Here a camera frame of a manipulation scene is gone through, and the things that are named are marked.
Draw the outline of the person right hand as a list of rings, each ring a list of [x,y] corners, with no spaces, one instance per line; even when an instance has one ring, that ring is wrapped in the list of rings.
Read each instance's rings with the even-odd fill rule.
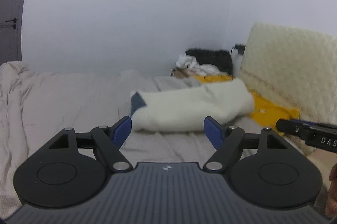
[[[335,164],[331,169],[328,179],[331,184],[327,192],[327,201],[324,214],[329,218],[334,218],[337,215],[337,164]]]

